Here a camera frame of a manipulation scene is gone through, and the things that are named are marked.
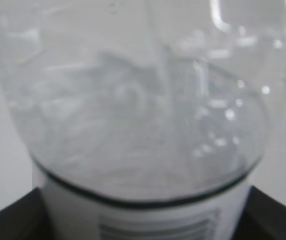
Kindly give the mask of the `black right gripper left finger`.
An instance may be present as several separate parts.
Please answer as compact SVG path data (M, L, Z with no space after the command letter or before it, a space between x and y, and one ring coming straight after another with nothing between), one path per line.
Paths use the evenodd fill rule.
M49 240L51 223L40 190L0 210L0 240Z

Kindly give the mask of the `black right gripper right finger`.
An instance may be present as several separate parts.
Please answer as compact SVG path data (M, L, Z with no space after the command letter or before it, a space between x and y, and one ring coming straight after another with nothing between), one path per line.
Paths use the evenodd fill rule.
M286 240L286 206L252 187L241 219L243 240Z

